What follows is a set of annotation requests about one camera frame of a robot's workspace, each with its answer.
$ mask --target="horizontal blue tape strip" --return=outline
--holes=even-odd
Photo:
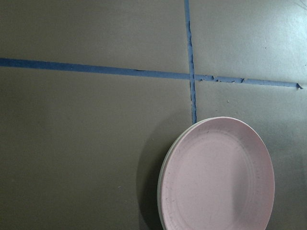
[[[172,79],[185,79],[185,80],[189,80],[190,78],[189,74],[187,73],[123,69],[123,68],[104,67],[104,66],[90,66],[90,65],[81,65],[81,64],[69,64],[69,63],[9,59],[9,58],[0,58],[0,66],[30,68],[30,69],[76,71],[76,72],[88,72],[88,73],[118,74],[118,75],[155,77],[155,78],[172,78]]]
[[[218,81],[218,82],[228,82],[228,83],[242,83],[242,84],[252,84],[252,85],[272,85],[272,86],[285,86],[285,87],[295,87],[303,89],[296,82],[285,82],[285,81],[275,81],[275,80],[257,80],[257,79],[245,79],[245,78],[231,78],[231,77],[214,77],[211,75],[194,75],[195,80],[198,81]]]

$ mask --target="plate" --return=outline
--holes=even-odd
[[[173,143],[158,182],[165,230],[265,230],[274,173],[259,135],[231,117],[200,121]]]

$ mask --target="blue tape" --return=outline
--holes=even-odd
[[[195,76],[195,80],[198,80],[198,81],[218,81],[218,82],[228,82],[228,83],[234,82],[234,83],[242,83],[242,84],[284,86],[284,87],[295,87],[298,89],[303,89],[296,82],[231,78],[231,77],[214,77],[210,75],[194,75],[194,76]]]
[[[0,58],[0,66],[30,68],[30,69],[50,69],[50,70],[62,70],[62,71],[89,72],[89,73],[118,74],[118,75],[155,77],[155,78],[171,78],[171,79],[185,79],[185,80],[190,79],[189,74],[186,74],[186,73],[123,69],[123,68],[104,67],[104,66],[90,66],[90,65],[81,65],[81,64],[69,64],[69,63],[9,59],[9,58]]]
[[[186,30],[187,30],[187,39],[188,39],[189,79],[190,79],[190,93],[192,100],[192,123],[195,124],[197,122],[197,111],[196,111],[196,92],[195,92],[195,78],[194,78],[192,34],[190,27],[189,0],[184,1],[184,7],[185,7]]]

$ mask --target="gray surface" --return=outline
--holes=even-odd
[[[267,230],[307,226],[307,91],[287,87],[196,82],[198,120],[238,118],[258,132],[275,173]]]
[[[184,2],[0,2],[0,53],[129,69],[189,72]]]
[[[307,83],[306,0],[190,0],[196,74]]]
[[[0,229],[161,229],[189,81],[0,68]]]

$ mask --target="pink plate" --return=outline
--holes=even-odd
[[[161,168],[158,208],[165,230],[264,230],[273,200],[269,153],[258,134],[234,118],[191,126]]]

